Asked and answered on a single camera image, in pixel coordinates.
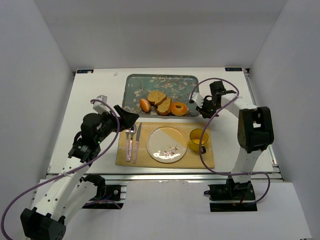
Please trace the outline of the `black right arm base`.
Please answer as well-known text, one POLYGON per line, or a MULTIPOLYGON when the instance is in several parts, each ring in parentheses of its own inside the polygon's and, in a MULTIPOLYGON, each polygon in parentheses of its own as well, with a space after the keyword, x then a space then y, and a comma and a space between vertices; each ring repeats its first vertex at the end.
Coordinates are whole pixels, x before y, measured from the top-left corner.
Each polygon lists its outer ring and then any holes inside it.
POLYGON ((250 183, 247 189, 230 191, 226 184, 210 184, 203 194, 209 198, 212 213, 257 212, 256 195, 250 183))

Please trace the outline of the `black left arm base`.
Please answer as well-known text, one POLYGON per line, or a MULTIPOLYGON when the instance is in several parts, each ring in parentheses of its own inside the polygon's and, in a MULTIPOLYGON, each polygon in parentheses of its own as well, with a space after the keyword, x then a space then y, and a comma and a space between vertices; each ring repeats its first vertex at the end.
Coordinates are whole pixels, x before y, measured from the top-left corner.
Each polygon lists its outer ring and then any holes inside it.
POLYGON ((106 184, 104 177, 98 174, 88 174, 80 178, 80 183, 91 182, 96 187, 96 195, 89 200, 83 209, 121 209, 124 205, 122 185, 106 184))

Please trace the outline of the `orange bagel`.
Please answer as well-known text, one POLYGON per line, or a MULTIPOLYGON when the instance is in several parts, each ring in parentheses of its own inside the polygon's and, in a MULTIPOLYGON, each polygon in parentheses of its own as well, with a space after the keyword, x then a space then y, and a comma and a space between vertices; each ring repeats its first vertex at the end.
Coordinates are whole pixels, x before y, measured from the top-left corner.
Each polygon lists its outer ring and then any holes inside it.
POLYGON ((182 102, 173 102, 171 105, 171 113, 174 116, 181 117, 188 113, 189 109, 186 104, 182 102))

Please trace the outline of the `silver cake server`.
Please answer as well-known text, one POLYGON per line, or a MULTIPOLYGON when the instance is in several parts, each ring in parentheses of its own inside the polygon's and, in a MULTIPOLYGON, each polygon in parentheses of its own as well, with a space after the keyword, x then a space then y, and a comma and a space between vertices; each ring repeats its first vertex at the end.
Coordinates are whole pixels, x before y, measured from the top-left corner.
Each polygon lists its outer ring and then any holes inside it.
POLYGON ((200 113, 197 110, 189 109, 188 113, 186 114, 186 117, 193 118, 197 117, 200 113))

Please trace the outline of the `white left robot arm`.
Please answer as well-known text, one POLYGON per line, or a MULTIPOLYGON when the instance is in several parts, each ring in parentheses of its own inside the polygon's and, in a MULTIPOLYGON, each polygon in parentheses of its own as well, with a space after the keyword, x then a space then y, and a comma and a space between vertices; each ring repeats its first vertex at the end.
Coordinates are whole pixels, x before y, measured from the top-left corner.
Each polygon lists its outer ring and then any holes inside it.
POLYGON ((32 209, 24 209, 20 215, 22 228, 31 240, 61 240, 67 224, 90 200, 104 197, 105 179, 98 174, 86 174, 97 158, 101 142, 112 132, 131 128, 139 118, 119 105, 116 115, 104 107, 83 117, 80 132, 74 137, 72 148, 61 174, 42 199, 32 209))

